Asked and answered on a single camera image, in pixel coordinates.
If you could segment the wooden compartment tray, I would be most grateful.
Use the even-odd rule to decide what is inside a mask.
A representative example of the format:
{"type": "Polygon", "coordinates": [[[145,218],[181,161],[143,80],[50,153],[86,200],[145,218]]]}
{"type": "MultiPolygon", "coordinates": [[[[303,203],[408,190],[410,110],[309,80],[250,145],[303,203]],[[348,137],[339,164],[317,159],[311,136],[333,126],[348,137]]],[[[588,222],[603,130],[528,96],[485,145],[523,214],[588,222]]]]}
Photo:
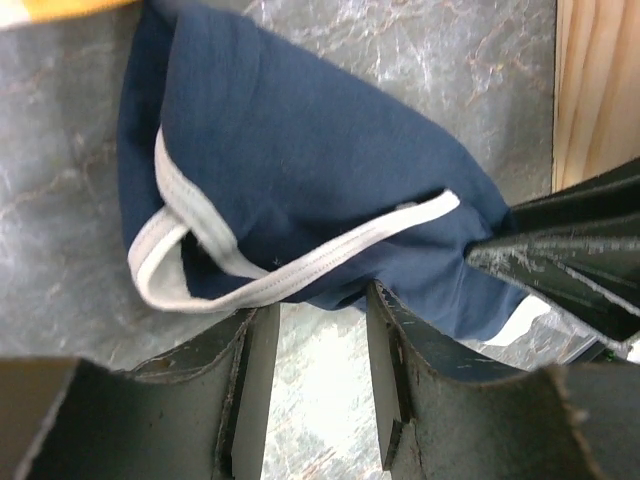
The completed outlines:
{"type": "Polygon", "coordinates": [[[639,3],[559,1],[552,190],[639,156],[639,3]]]}

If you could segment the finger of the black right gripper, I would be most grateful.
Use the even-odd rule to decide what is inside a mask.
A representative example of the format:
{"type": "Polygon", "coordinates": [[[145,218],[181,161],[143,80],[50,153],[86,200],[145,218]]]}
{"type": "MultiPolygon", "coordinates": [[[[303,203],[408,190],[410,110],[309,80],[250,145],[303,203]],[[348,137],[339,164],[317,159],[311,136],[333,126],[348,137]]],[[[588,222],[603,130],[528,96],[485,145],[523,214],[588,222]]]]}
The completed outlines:
{"type": "Polygon", "coordinates": [[[539,295],[605,343],[639,338],[637,237],[510,236],[472,246],[466,261],[539,295]]]}
{"type": "Polygon", "coordinates": [[[517,238],[577,225],[602,224],[620,238],[639,237],[639,159],[512,209],[517,238]]]}

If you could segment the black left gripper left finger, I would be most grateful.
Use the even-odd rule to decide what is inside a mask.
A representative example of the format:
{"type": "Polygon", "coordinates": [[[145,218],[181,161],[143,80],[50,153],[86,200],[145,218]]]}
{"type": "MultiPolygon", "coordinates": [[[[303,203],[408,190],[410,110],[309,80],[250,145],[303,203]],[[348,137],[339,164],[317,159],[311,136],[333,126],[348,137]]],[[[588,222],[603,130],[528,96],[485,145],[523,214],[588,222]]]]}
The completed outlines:
{"type": "Polygon", "coordinates": [[[2,477],[259,478],[279,326],[241,310],[130,371],[3,359],[2,477]]]}

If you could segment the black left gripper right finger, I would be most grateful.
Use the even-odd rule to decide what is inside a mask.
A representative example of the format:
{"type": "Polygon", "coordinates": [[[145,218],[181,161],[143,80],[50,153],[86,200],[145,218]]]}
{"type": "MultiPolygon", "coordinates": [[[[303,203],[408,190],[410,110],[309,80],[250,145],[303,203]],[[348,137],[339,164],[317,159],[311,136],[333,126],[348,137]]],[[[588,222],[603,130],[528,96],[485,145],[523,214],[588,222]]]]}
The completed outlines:
{"type": "Polygon", "coordinates": [[[639,369],[531,372],[456,342],[379,283],[367,340],[381,463],[395,479],[635,479],[639,369]]]}

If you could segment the navy blue white-trimmed underwear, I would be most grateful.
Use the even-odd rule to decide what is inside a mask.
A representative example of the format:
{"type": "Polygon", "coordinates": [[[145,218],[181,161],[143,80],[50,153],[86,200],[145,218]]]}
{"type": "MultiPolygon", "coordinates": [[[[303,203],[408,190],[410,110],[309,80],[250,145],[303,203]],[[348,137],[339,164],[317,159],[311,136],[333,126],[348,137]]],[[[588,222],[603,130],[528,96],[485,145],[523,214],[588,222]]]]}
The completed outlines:
{"type": "Polygon", "coordinates": [[[379,281],[493,346],[549,311],[465,261],[515,222],[453,136],[245,16],[143,3],[117,158],[128,264],[153,308],[364,308],[379,281]]]}

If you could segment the yellow checkered cloth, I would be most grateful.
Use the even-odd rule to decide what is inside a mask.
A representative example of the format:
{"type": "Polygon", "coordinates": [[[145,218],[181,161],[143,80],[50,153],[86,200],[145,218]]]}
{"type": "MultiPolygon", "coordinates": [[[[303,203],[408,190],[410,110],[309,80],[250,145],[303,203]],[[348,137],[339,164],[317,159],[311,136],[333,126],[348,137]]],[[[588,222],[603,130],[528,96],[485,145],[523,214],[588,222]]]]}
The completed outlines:
{"type": "Polygon", "coordinates": [[[75,18],[129,5],[133,0],[1,0],[2,29],[75,18]]]}

